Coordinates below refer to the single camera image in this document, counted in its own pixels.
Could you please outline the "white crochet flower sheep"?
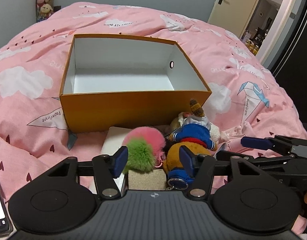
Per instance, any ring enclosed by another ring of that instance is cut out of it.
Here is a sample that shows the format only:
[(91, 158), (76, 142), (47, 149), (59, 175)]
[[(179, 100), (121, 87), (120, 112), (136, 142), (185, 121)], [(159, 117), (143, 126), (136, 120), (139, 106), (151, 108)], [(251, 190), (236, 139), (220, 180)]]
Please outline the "white crochet flower sheep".
[(172, 120), (169, 131), (172, 132), (186, 124), (191, 123), (199, 124), (209, 129), (210, 137), (216, 143), (222, 143), (229, 140), (226, 133), (220, 131), (220, 129), (215, 124), (211, 123), (206, 115), (199, 117), (188, 112), (179, 113), (178, 117)]

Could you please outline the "pink mini backpack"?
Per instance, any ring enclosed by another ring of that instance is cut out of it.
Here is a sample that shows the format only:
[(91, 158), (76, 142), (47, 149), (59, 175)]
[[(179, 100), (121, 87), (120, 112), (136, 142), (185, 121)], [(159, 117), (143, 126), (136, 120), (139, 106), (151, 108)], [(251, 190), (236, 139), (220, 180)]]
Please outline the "pink mini backpack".
[(248, 148), (241, 145), (241, 138), (256, 137), (256, 134), (248, 121), (243, 122), (239, 126), (232, 127), (228, 130), (220, 132), (219, 142), (224, 145), (224, 150), (236, 153), (242, 153)]

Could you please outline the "blue orange plush doll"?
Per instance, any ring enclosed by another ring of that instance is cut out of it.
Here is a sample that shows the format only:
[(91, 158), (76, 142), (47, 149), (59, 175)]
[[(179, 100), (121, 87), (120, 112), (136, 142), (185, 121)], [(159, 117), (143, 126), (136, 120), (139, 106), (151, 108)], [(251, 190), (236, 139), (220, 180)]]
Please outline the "blue orange plush doll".
[(195, 99), (191, 99), (189, 105), (190, 112), (183, 113), (179, 128), (167, 136), (171, 146), (163, 162), (163, 169), (166, 173), (166, 184), (171, 190), (186, 190), (194, 180), (181, 163), (179, 150), (182, 146), (195, 155), (211, 155), (217, 150), (217, 141), (211, 135), (211, 122), (202, 106)]

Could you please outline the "cream door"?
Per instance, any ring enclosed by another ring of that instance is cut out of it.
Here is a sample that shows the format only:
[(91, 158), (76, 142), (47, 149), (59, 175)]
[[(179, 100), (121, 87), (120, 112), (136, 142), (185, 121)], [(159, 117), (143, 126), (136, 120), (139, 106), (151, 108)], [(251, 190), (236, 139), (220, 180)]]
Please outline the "cream door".
[(243, 35), (259, 0), (216, 0), (208, 23)]

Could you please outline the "white rectangular box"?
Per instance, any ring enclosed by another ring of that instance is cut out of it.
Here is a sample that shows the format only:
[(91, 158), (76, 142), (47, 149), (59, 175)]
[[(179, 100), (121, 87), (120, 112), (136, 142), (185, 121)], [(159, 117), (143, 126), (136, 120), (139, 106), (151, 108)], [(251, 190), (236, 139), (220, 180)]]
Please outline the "white rectangular box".
[(121, 173), (118, 178), (113, 178), (105, 163), (103, 155), (113, 156), (122, 146), (123, 141), (131, 129), (110, 127), (102, 146), (100, 155), (92, 159), (94, 169), (94, 183), (89, 189), (97, 193), (99, 199), (116, 199), (124, 194), (126, 175)]

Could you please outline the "gold glitter box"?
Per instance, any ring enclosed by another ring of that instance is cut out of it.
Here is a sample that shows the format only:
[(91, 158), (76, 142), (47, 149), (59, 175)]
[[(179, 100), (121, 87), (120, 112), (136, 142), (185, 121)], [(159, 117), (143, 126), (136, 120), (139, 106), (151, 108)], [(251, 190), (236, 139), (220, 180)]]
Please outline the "gold glitter box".
[(149, 173), (141, 173), (133, 170), (128, 172), (129, 190), (162, 191), (166, 189), (166, 174), (162, 169)]

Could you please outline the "pink green pompom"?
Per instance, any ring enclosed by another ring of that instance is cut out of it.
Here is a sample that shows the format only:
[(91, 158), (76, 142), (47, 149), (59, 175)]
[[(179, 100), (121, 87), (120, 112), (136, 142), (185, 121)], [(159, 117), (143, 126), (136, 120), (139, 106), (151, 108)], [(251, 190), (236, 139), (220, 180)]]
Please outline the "pink green pompom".
[(165, 138), (153, 127), (138, 127), (130, 131), (122, 142), (128, 148), (128, 162), (124, 173), (133, 170), (150, 173), (160, 168), (165, 159)]

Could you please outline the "pink cloud duvet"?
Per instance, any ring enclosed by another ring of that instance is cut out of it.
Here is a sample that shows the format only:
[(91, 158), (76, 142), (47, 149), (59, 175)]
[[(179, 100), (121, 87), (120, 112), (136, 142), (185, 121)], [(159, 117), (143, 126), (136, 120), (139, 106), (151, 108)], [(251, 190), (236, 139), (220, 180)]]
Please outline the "pink cloud duvet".
[(58, 161), (70, 155), (90, 160), (102, 149), (105, 132), (75, 135), (65, 128), (58, 97), (70, 42), (84, 33), (175, 40), (210, 85), (213, 93), (205, 108), (221, 129), (240, 123), (238, 89), (252, 81), (269, 100), (249, 121), (254, 132), (307, 138), (286, 92), (229, 31), (154, 9), (74, 3), (0, 48), (0, 187), (5, 205), (16, 190)]

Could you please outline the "orange cardboard box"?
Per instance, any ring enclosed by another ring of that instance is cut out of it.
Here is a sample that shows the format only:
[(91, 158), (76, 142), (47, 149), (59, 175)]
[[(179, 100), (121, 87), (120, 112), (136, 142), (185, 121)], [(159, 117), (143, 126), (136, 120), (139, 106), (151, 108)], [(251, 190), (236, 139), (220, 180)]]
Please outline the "orange cardboard box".
[(169, 124), (210, 95), (176, 41), (120, 34), (75, 34), (60, 88), (73, 133)]

